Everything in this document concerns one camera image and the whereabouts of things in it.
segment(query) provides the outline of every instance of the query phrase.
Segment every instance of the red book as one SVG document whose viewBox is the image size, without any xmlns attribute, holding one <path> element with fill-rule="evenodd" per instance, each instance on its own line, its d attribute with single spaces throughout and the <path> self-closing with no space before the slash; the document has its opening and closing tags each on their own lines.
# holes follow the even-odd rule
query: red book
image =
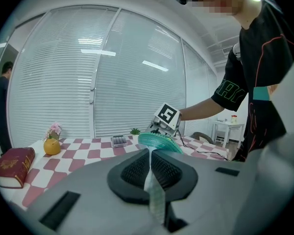
<svg viewBox="0 0 294 235">
<path fill-rule="evenodd" d="M 33 148 L 12 148 L 0 158 L 0 186 L 23 188 L 26 175 L 35 158 Z"/>
</svg>

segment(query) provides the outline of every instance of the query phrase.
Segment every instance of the red and white tablecloth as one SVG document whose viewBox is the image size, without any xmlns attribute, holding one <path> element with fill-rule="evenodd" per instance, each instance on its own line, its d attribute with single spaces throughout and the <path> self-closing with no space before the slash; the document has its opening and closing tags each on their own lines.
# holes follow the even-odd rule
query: red and white tablecloth
<svg viewBox="0 0 294 235">
<path fill-rule="evenodd" d="M 184 147 L 180 138 L 175 139 L 175 141 L 186 155 L 205 159 L 224 160 L 224 158 L 217 154 L 202 154 Z M 183 141 L 187 146 L 197 151 L 217 152 L 225 157 L 228 155 L 228 149 L 213 144 L 203 143 L 190 137 L 184 137 Z M 106 160 L 143 148 L 135 143 L 132 136 L 127 137 L 127 146 L 121 148 L 112 148 L 110 138 L 60 139 L 60 142 L 62 144 L 59 154 L 54 156 L 45 154 L 32 165 L 26 177 L 24 187 L 15 190 L 11 202 L 26 210 L 29 204 L 39 195 L 76 169 L 90 163 Z"/>
</svg>

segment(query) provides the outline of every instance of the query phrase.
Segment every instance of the window blinds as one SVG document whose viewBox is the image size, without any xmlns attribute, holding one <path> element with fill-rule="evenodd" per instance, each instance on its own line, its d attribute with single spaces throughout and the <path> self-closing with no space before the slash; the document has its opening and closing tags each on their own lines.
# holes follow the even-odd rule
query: window blinds
<svg viewBox="0 0 294 235">
<path fill-rule="evenodd" d="M 165 27 L 122 10 L 109 33 L 95 89 L 96 137 L 148 127 L 166 102 L 185 107 L 181 40 Z"/>
<path fill-rule="evenodd" d="M 9 89 L 14 147 L 42 139 L 55 121 L 63 126 L 61 137 L 90 136 L 91 80 L 115 13 L 91 6 L 53 10 L 32 32 L 16 62 Z"/>
<path fill-rule="evenodd" d="M 215 90 L 218 87 L 217 76 L 210 69 L 210 67 L 208 65 L 207 65 L 207 70 L 208 70 L 208 81 L 209 81 L 209 96 L 211 97 L 215 93 Z M 207 135 L 210 136 L 210 137 L 212 137 L 212 124 L 213 124 L 214 121 L 217 121 L 217 115 L 214 115 L 214 116 L 208 118 Z"/>
<path fill-rule="evenodd" d="M 186 73 L 186 106 L 190 107 L 209 98 L 209 83 L 205 61 L 183 41 Z M 208 134 L 208 119 L 185 122 L 184 134 Z"/>
</svg>

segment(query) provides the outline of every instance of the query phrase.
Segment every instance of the small potted plant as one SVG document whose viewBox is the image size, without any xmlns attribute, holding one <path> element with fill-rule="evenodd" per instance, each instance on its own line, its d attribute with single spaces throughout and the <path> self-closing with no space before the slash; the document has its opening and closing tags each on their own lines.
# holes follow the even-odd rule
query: small potted plant
<svg viewBox="0 0 294 235">
<path fill-rule="evenodd" d="M 138 143 L 138 136 L 140 135 L 141 131 L 137 128 L 133 128 L 130 132 L 130 134 L 133 135 L 133 141 L 134 141 L 134 144 L 137 144 Z"/>
<path fill-rule="evenodd" d="M 59 137 L 62 131 L 62 127 L 59 123 L 53 123 L 47 130 L 45 135 L 44 150 L 48 155 L 56 155 L 61 151 L 61 145 Z"/>
</svg>

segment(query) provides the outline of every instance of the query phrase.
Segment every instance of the yellow fruit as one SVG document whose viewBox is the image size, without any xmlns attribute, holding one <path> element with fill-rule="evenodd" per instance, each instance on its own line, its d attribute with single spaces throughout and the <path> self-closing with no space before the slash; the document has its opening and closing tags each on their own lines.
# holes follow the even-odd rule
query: yellow fruit
<svg viewBox="0 0 294 235">
<path fill-rule="evenodd" d="M 47 139 L 44 143 L 45 153 L 48 155 L 56 155 L 61 151 L 59 140 Z"/>
</svg>

